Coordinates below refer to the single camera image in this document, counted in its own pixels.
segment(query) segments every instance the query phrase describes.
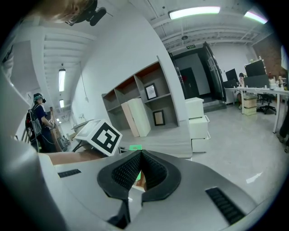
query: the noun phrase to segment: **office chair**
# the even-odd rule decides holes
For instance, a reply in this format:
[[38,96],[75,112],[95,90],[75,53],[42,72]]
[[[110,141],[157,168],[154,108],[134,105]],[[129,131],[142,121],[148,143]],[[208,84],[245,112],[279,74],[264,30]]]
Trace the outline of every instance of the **office chair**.
[[264,114],[267,114],[267,111],[271,109],[272,111],[275,112],[275,115],[276,115],[276,108],[273,106],[270,106],[270,104],[272,103],[272,100],[275,99],[275,95],[272,95],[272,94],[258,94],[258,95],[260,96],[259,101],[262,102],[262,105],[264,101],[268,102],[268,105],[259,107],[258,111],[262,111]]

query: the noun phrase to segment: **white desk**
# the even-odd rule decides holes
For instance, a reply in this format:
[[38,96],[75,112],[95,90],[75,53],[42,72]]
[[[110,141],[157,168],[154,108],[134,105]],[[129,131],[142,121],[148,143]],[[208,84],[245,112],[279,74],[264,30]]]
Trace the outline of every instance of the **white desk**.
[[242,96],[242,114],[244,114],[244,92],[250,92],[255,94],[275,94],[277,95],[277,108],[276,108],[276,118],[275,118],[275,124],[273,128],[273,133],[276,132],[278,120],[279,120],[279,113],[280,113],[280,95],[289,96],[289,91],[282,90],[280,88],[275,88],[274,90],[270,90],[269,88],[244,88],[244,87],[238,87],[238,88],[226,88],[226,91],[232,92],[234,97],[235,91],[240,91]]

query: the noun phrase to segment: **brick wall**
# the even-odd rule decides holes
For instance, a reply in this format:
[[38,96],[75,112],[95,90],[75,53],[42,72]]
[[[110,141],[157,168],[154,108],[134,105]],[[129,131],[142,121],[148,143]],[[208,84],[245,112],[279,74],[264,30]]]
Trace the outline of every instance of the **brick wall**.
[[275,34],[258,42],[253,46],[256,55],[264,60],[266,72],[271,72],[272,76],[279,76],[279,73],[285,74],[281,67],[281,42]]

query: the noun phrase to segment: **linear pendant light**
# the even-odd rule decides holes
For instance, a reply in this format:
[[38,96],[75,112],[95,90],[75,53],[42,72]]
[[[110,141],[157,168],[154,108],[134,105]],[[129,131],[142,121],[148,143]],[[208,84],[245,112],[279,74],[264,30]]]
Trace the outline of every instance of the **linear pendant light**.
[[60,69],[58,72],[58,87],[60,92],[64,91],[65,73],[66,73],[65,69]]
[[265,24],[266,22],[268,22],[267,19],[262,18],[262,17],[260,17],[260,16],[257,15],[257,14],[253,14],[253,13],[251,13],[251,12],[249,12],[249,11],[248,11],[244,16],[247,17],[247,18],[251,18],[251,19],[253,19],[253,20],[256,20],[256,21],[258,21],[258,22],[260,22],[260,23],[262,23],[262,24]]
[[172,11],[169,12],[168,14],[170,18],[173,20],[195,14],[218,14],[220,12],[220,9],[221,8],[218,6],[194,7]]
[[60,108],[63,108],[64,107],[64,100],[63,99],[59,100],[59,104],[60,104]]

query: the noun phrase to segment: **stacked storage boxes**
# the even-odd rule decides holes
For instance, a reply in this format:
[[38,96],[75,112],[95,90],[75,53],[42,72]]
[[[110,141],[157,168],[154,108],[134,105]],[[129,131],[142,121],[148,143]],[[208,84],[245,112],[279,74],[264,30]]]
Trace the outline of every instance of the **stacked storage boxes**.
[[249,116],[257,114],[257,96],[253,94],[244,94],[244,114]]
[[206,152],[209,139],[209,118],[204,115],[203,99],[192,98],[186,100],[186,110],[189,117],[189,131],[193,152]]

